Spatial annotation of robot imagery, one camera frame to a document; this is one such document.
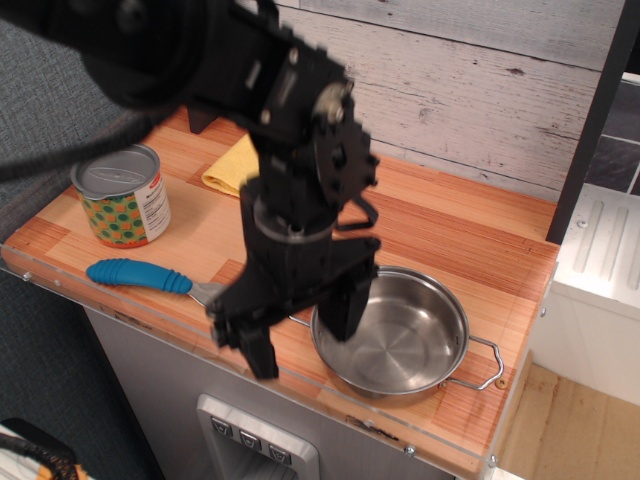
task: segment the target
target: button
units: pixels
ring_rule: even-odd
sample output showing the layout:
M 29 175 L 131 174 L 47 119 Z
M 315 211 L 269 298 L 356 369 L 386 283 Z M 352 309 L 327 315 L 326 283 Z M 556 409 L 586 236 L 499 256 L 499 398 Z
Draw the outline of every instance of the button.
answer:
M 233 430 L 231 429 L 231 425 L 229 425 L 228 423 L 225 423 L 222 420 L 218 420 L 215 417 L 211 417 L 211 424 L 213 425 L 213 429 L 220 435 L 224 435 L 225 437 L 233 437 Z
M 291 465 L 291 455 L 286 450 L 269 444 L 269 455 L 276 462 L 284 463 L 285 465 Z
M 258 451 L 262 450 L 260 439 L 255 435 L 251 435 L 250 433 L 240 430 L 240 440 L 242 440 L 242 443 L 244 443 L 245 447 L 249 447 Z

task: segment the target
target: control panel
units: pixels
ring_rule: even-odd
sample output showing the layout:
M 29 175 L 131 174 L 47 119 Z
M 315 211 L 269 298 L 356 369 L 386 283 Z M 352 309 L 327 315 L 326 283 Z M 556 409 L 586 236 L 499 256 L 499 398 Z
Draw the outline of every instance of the control panel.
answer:
M 223 480 L 320 480 L 318 451 L 306 440 L 209 395 L 198 419 Z

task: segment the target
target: black frame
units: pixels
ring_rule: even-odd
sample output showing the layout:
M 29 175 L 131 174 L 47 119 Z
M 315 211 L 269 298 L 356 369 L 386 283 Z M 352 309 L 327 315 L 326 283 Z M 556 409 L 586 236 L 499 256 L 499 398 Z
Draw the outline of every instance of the black frame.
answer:
M 620 22 L 613 36 L 611 48 L 602 69 L 602 75 L 593 96 L 591 108 L 580 135 L 580 141 L 560 193 L 551 226 L 547 232 L 547 241 L 549 242 L 560 245 L 567 232 L 573 210 L 582 191 L 582 185 L 584 185 L 584 179 L 589 171 L 591 159 L 596 151 L 598 140 L 618 91 L 620 79 L 627 67 L 631 51 L 637 42 L 639 30 L 640 1 L 627 0 L 622 8 Z

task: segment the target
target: wooden countertop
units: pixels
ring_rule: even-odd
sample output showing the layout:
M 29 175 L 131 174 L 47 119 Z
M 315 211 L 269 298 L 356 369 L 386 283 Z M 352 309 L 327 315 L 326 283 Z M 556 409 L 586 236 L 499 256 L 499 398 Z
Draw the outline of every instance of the wooden countertop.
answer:
M 84 274 L 100 259 L 128 257 L 197 282 L 228 283 L 245 258 L 239 200 L 209 189 L 200 177 L 243 134 L 218 120 L 192 135 L 180 111 L 145 142 L 161 158 L 172 210 L 169 228 L 150 244 L 120 250 L 99 243 L 70 187 L 6 242 L 4 259 L 43 286 L 251 378 L 240 353 L 219 350 L 211 340 L 211 320 L 189 297 L 98 286 Z M 465 309 L 471 333 L 499 345 L 507 388 L 477 392 L 449 383 L 402 402 L 371 401 L 329 372 L 309 329 L 290 320 L 272 329 L 281 376 L 262 384 L 356 427 L 373 421 L 367 434 L 400 449 L 414 445 L 430 463 L 478 477 L 555 264 L 558 247 L 544 241 L 555 205 L 387 157 L 379 180 L 366 195 L 380 212 L 372 232 L 383 242 L 377 263 L 414 268 L 446 285 Z M 496 369 L 492 350 L 471 342 L 455 376 L 481 383 Z

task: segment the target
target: can lid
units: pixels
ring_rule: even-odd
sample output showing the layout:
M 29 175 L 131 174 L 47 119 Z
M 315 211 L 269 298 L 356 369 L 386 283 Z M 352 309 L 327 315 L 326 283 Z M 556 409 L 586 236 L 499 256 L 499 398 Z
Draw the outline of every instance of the can lid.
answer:
M 160 170 L 160 158 L 146 145 L 132 145 L 119 152 L 71 169 L 71 181 L 90 200 L 127 195 L 151 182 Z

